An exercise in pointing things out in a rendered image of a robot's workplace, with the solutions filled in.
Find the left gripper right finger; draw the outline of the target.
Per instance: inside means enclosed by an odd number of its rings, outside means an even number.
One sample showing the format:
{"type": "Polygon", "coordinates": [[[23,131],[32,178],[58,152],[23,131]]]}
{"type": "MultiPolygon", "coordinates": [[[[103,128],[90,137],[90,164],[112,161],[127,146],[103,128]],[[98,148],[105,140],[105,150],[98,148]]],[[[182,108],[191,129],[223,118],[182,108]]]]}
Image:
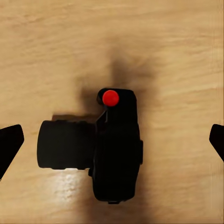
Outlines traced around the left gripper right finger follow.
{"type": "Polygon", "coordinates": [[[224,161],[224,126],[213,124],[209,141],[224,161]]]}

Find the digital camera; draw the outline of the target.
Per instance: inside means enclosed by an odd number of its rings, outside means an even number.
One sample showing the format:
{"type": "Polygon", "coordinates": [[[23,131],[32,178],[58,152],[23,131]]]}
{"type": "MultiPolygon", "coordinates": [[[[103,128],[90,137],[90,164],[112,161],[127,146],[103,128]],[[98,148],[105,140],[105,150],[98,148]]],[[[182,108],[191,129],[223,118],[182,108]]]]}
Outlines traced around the digital camera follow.
{"type": "Polygon", "coordinates": [[[97,102],[104,113],[95,122],[44,120],[37,141],[40,168],[90,168],[99,201],[119,204],[134,197],[143,164],[143,141],[132,90],[103,88],[97,102]]]}

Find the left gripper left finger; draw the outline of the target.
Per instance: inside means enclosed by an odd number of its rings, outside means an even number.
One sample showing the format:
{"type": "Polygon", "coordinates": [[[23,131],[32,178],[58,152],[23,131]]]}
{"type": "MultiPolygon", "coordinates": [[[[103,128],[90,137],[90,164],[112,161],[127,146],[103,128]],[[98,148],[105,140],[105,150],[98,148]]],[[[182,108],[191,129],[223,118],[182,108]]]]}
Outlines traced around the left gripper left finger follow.
{"type": "Polygon", "coordinates": [[[20,124],[0,129],[0,180],[24,142],[20,124]]]}

